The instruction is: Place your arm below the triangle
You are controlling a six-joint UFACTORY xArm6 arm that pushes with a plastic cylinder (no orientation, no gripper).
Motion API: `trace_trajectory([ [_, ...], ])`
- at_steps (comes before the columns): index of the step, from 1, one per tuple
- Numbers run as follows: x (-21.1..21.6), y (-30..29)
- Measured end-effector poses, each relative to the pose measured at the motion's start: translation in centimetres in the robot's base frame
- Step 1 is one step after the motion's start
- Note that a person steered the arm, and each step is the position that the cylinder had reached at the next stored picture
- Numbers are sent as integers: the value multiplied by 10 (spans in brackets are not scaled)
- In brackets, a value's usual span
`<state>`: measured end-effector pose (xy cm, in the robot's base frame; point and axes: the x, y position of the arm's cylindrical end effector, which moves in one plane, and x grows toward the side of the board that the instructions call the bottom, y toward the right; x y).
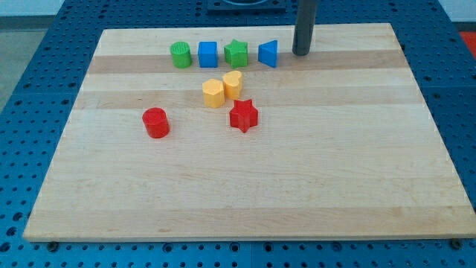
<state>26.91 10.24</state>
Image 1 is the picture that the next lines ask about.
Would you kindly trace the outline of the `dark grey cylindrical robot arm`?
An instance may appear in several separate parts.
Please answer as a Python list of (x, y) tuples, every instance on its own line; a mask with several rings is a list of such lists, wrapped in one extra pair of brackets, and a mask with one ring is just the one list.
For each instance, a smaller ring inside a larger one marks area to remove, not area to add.
[(292, 43), (292, 53), (306, 56), (310, 52), (315, 18), (320, 0), (298, 0), (297, 15)]

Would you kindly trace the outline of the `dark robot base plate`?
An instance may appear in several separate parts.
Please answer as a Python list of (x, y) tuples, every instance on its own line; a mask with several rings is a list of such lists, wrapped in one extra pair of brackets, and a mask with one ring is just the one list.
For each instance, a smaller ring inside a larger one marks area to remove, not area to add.
[(285, 11), (286, 0), (206, 0), (209, 13)]

